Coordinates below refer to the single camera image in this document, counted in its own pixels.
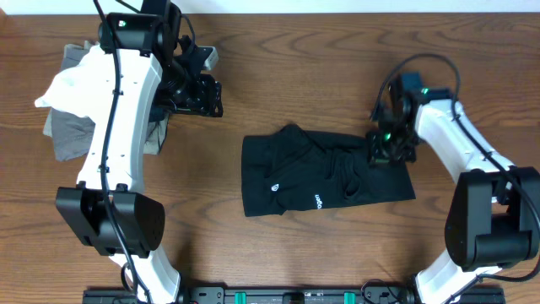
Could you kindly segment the black t-shirt with logo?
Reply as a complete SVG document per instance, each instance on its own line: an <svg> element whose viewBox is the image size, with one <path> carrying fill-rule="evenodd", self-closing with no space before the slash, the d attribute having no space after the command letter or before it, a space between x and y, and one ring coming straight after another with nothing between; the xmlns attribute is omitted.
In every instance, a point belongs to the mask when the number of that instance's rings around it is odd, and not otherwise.
<svg viewBox="0 0 540 304"><path fill-rule="evenodd" d="M345 208L416 197L404 164L372 165L368 141L289 124L271 135L246 136L241 193L247 217Z"/></svg>

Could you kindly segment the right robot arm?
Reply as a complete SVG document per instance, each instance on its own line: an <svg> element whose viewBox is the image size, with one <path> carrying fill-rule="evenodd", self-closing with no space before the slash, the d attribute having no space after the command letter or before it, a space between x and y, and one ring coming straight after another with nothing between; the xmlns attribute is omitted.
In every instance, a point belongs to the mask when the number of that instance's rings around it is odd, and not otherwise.
<svg viewBox="0 0 540 304"><path fill-rule="evenodd" d="M413 276L410 302L479 303L473 287L505 280L501 270L539 256L539 173L499 154L472 125L456 90L424 86L418 73L391 73L367 134L372 165L416 160L426 143L456 188L445 222L445 251Z"/></svg>

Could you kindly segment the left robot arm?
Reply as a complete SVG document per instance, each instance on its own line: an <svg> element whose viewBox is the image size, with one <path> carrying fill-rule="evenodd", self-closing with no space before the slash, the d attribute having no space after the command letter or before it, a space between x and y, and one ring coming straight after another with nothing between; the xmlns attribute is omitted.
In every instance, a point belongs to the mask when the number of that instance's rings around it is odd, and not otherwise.
<svg viewBox="0 0 540 304"><path fill-rule="evenodd" d="M101 15L95 52L59 74L60 95L78 98L64 111L89 117L94 137L74 187L56 206L82 244L121 267L121 291L93 290L87 303L185 303L181 275L161 241L165 210L147 197L143 147L152 111L221 117L222 86L211 70L219 56L182 35L187 17L169 1L145 1Z"/></svg>

